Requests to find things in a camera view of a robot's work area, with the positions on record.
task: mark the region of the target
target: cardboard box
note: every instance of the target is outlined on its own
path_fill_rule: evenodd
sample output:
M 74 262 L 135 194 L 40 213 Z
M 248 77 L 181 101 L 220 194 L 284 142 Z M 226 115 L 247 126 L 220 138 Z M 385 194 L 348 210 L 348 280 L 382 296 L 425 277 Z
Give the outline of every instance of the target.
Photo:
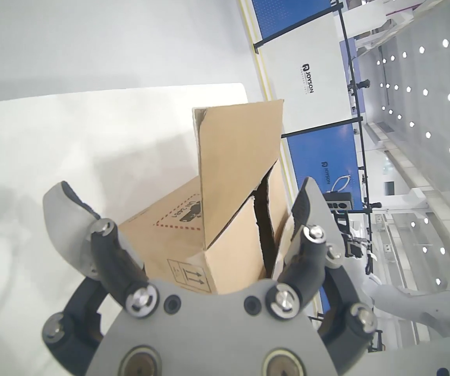
M 194 110 L 199 176 L 120 225 L 148 277 L 226 294 L 271 275 L 287 219 L 282 104 Z

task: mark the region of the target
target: screw head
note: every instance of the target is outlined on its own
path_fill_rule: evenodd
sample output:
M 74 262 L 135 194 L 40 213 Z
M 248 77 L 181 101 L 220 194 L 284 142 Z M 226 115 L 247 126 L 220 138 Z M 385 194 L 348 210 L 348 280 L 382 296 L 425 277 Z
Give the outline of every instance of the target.
M 126 310 L 130 315 L 136 318 L 143 318 L 157 307 L 159 301 L 159 294 L 157 289 L 152 284 L 146 288 L 141 287 L 133 294 L 128 295 L 126 299 Z
M 293 308 L 293 296 L 286 290 L 279 291 L 275 296 L 275 302 L 284 311 L 289 311 Z
M 106 237 L 112 230 L 114 229 L 115 222 L 113 222 L 110 218 L 101 218 L 93 222 L 91 226 L 91 232 L 93 233 L 101 233 L 104 237 Z
M 303 227 L 303 235 L 315 244 L 325 242 L 324 230 L 319 225 L 308 225 L 307 227 Z
M 362 324 L 364 333 L 374 333 L 378 327 L 378 320 L 375 313 L 364 303 L 355 303 L 350 308 L 350 314 Z
M 300 311 L 300 300 L 296 292 L 287 284 L 277 283 L 267 293 L 270 312 L 281 319 L 296 317 Z
M 341 254 L 334 249 L 332 245 L 327 246 L 327 256 L 332 260 L 339 260 L 341 258 Z
M 46 343 L 57 343 L 65 335 L 63 325 L 61 323 L 63 313 L 55 313 L 47 319 L 42 328 L 42 338 Z

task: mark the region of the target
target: yellow floor line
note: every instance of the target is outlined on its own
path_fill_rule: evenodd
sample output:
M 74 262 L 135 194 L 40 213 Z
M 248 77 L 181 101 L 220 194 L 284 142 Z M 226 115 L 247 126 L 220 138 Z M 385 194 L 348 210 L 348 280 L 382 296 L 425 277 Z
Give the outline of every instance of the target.
M 255 28 L 253 27 L 253 30 L 251 32 L 250 27 L 249 27 L 249 23 L 248 23 L 248 18 L 252 19 L 253 17 L 251 15 L 251 12 L 249 10 L 248 5 L 246 4 L 246 9 L 244 10 L 244 7 L 242 5 L 241 0 L 238 0 L 238 1 L 239 1 L 240 9 L 242 11 L 242 16 L 243 16 L 243 19 L 244 19 L 244 23 L 245 23 L 246 29 L 248 31 L 249 43 L 251 45 L 251 49 L 253 50 L 253 58 L 255 59 L 255 62 L 257 64 L 258 73 L 259 73 L 259 77 L 260 77 L 261 88 L 263 89 L 265 100 L 266 101 L 273 100 L 273 93 L 272 93 L 272 89 L 270 87 L 270 82 L 268 81 L 268 76 L 266 74 L 266 67 L 265 67 L 264 58 L 263 58 L 263 56 L 260 53 L 259 54 L 259 58 L 261 60 L 261 65 L 260 65 L 259 64 L 259 60 L 258 60 L 258 56 L 255 55 L 255 52 L 254 52 L 254 49 L 253 49 L 254 42 L 258 41 L 258 36 L 257 36 Z M 289 154 L 289 151 L 286 150 L 286 147 L 285 147 L 285 145 L 283 143 L 281 143 L 281 145 L 282 145 L 282 149 L 284 151 L 284 155 L 287 156 L 287 154 Z M 289 175 L 289 170 L 287 168 L 287 162 L 283 159 L 282 154 L 280 156 L 280 160 L 281 160 L 281 164 L 282 164 L 282 170 L 284 171 L 284 176 L 285 176 L 287 182 L 289 183 L 289 187 L 287 189 L 288 189 L 289 197 L 291 199 L 291 204 L 292 204 L 294 199 L 295 199 L 295 197 L 293 196 L 293 188 L 291 188 L 291 184 L 292 184 L 291 176 Z

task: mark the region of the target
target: window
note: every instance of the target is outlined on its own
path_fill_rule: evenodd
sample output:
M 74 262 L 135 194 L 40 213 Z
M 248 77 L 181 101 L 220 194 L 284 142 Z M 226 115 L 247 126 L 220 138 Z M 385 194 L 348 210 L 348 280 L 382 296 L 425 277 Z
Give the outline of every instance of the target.
M 395 195 L 394 181 L 385 182 L 385 195 Z

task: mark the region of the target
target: white table surface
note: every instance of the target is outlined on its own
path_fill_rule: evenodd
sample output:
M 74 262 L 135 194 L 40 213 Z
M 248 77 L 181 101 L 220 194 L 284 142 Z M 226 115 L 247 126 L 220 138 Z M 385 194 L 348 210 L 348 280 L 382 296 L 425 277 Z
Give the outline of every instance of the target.
M 0 102 L 0 374 L 67 374 L 40 332 L 82 276 L 51 245 L 42 195 L 66 180 L 122 222 L 197 174 L 192 107 L 247 102 L 241 84 Z M 119 307 L 103 303 L 103 329 Z

